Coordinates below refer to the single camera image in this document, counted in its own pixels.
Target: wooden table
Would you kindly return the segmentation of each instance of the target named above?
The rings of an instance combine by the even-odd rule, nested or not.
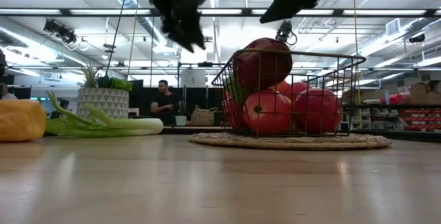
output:
[[[0,144],[0,223],[441,223],[438,144],[296,152],[186,138]]]

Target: round jute mat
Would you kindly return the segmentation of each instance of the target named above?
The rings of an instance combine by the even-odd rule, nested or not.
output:
[[[392,141],[383,136],[351,134],[334,137],[271,137],[253,138],[228,133],[200,133],[188,140],[203,145],[275,150],[354,150],[388,147]]]

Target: black shirt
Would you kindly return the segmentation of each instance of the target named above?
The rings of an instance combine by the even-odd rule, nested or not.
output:
[[[158,103],[158,107],[166,106],[169,104],[172,104],[174,106],[173,110],[163,110],[161,113],[169,112],[172,114],[177,114],[178,112],[178,98],[173,94],[166,96],[161,93],[159,94],[159,96],[153,99],[152,103]]]

